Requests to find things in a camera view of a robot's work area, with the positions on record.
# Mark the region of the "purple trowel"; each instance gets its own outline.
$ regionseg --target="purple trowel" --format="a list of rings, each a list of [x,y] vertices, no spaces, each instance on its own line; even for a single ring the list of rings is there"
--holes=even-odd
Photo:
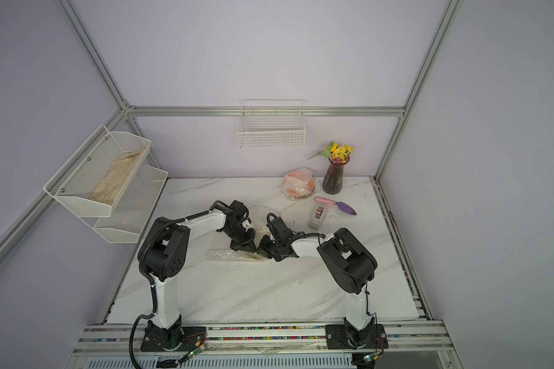
[[[352,207],[350,207],[349,205],[345,204],[345,203],[341,203],[340,201],[332,201],[332,200],[329,200],[327,198],[324,198],[324,197],[318,197],[316,196],[316,198],[314,199],[314,201],[316,201],[317,203],[320,203],[320,204],[327,204],[327,205],[336,205],[339,207],[339,209],[342,211],[342,212],[346,212],[347,214],[351,214],[352,216],[356,216],[357,213],[353,210]]]

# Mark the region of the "green leaf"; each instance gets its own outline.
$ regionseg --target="green leaf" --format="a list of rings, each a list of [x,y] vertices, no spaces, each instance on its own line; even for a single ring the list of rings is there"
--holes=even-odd
[[[317,157],[318,155],[322,155],[322,153],[323,153],[323,151],[317,152],[317,153],[315,153],[314,155],[312,155],[310,158],[308,158],[307,160],[310,160],[310,159],[312,159],[312,158],[315,158],[315,157]]]

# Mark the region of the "pink handle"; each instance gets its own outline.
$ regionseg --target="pink handle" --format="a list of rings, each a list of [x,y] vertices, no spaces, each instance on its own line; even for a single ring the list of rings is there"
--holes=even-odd
[[[314,198],[314,201],[316,201],[317,203],[320,203],[320,204],[327,204],[327,205],[336,205],[337,204],[336,201],[332,201],[332,200],[329,200],[327,198],[318,197],[318,196],[316,196]]]

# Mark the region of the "flower vase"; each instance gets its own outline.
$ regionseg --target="flower vase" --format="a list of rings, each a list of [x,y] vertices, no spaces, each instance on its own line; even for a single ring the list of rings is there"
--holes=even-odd
[[[324,181],[322,182],[322,189],[324,192],[330,195],[338,194],[343,188],[343,166],[347,164],[337,164],[330,161],[330,166],[326,175],[324,176]]]

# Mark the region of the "white wire basket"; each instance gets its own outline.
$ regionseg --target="white wire basket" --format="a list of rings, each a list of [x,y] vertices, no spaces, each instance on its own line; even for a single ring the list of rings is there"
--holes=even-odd
[[[109,243],[138,242],[167,176],[166,171],[142,165],[112,216],[98,218],[94,225],[85,223]]]
[[[45,192],[52,195],[77,217],[111,217],[150,151],[151,141],[148,139],[128,132],[110,132],[104,126],[99,129],[104,129],[104,136],[59,189],[52,193],[47,185],[44,187]],[[125,179],[112,204],[99,203],[90,199],[93,190],[106,176],[115,159],[125,152],[142,149],[143,153],[136,160],[133,170]]]
[[[269,102],[280,106],[266,107]],[[242,100],[241,103],[242,114],[238,128],[241,148],[305,145],[304,100]]]

